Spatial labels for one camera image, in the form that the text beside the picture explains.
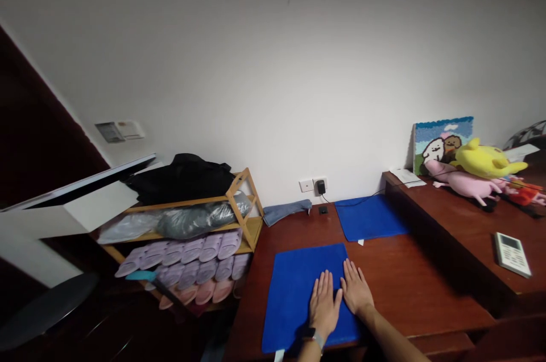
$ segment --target blue towel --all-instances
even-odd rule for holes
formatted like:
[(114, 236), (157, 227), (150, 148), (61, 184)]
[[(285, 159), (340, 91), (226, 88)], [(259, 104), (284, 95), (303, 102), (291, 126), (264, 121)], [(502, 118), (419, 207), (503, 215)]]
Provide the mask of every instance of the blue towel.
[(283, 218), (296, 212), (307, 211), (307, 214), (309, 215), (311, 207), (311, 200), (301, 200), (296, 201), (295, 203), (270, 205), (269, 207), (264, 207), (263, 209), (263, 220), (266, 222), (266, 225), (270, 227), (277, 221), (282, 220)]
[[(347, 257), (344, 244), (287, 251), (275, 256), (262, 352), (276, 352), (299, 345), (300, 329), (309, 323), (309, 300), (315, 279), (326, 269), (332, 272), (335, 295), (343, 276), (343, 260)], [(343, 301), (336, 330), (326, 344), (357, 340), (360, 329), (362, 325)]]
[(362, 199), (336, 202), (341, 228), (348, 241), (371, 240), (409, 232), (383, 195), (369, 197), (359, 205), (344, 207), (344, 205), (356, 204)]

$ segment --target white paper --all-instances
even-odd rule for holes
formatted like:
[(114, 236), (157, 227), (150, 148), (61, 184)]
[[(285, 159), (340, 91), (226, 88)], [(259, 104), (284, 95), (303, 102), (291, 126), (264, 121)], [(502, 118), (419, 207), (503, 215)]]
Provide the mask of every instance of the white paper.
[(284, 349), (279, 349), (275, 352), (275, 361), (274, 362), (281, 362), (284, 358)]
[(533, 145), (523, 145), (520, 147), (516, 147), (515, 149), (510, 149), (504, 151), (504, 154), (510, 162), (521, 162), (523, 161), (523, 158), (531, 153), (534, 153), (536, 151), (539, 151), (540, 149), (538, 147), (535, 147)]
[(406, 187), (408, 188), (427, 185), (423, 180), (417, 177), (414, 173), (412, 173), (410, 170), (407, 170), (405, 168), (399, 168), (398, 170), (391, 170), (391, 173), (393, 173), (396, 177), (398, 177), (398, 179), (402, 183), (407, 183)]

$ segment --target charger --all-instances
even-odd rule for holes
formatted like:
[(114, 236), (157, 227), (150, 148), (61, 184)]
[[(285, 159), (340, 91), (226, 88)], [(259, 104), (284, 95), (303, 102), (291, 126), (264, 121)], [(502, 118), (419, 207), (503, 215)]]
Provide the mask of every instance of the charger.
[(320, 195), (326, 193), (326, 184), (324, 184), (324, 180), (317, 181), (317, 192)]

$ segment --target pink plush toy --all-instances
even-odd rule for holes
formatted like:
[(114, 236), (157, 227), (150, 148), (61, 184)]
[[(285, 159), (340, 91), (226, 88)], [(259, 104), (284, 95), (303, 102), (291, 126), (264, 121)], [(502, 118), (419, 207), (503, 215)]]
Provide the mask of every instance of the pink plush toy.
[(487, 207), (484, 198), (498, 201), (499, 197), (493, 197), (491, 193), (496, 191), (502, 193), (502, 190), (492, 180), (477, 177), (463, 171), (457, 171), (450, 164), (440, 163), (437, 160), (429, 160), (425, 163), (425, 167), (431, 175), (437, 180), (443, 182), (434, 182), (432, 185), (436, 188), (449, 186), (455, 192), (463, 197), (472, 197), (478, 200), (483, 207)]

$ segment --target hand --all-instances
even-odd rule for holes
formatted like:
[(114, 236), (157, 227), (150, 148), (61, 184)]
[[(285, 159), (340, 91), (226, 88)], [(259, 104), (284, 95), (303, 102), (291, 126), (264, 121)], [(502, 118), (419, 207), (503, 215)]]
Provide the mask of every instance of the hand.
[(368, 305), (373, 307), (374, 298), (371, 296), (370, 287), (368, 287), (360, 267), (357, 271), (354, 262), (347, 258), (343, 262), (343, 271), (345, 279), (341, 278), (341, 288), (349, 310), (357, 315), (359, 312), (364, 312)]
[(320, 279), (315, 280), (313, 295), (309, 302), (309, 326), (317, 330), (324, 342), (336, 329), (337, 319), (340, 317), (343, 292), (337, 290), (334, 301), (333, 287), (332, 273), (328, 270), (320, 273)]

